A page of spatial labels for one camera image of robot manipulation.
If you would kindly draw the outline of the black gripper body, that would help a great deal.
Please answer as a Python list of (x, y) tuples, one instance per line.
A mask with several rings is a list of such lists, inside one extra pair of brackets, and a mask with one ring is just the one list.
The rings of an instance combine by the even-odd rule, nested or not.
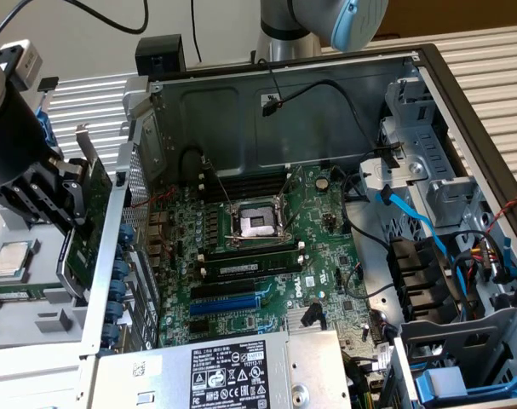
[(8, 81), (0, 106), (0, 186), (20, 178), (31, 168), (54, 175), (56, 168), (50, 160), (57, 156), (47, 145), (33, 110)]

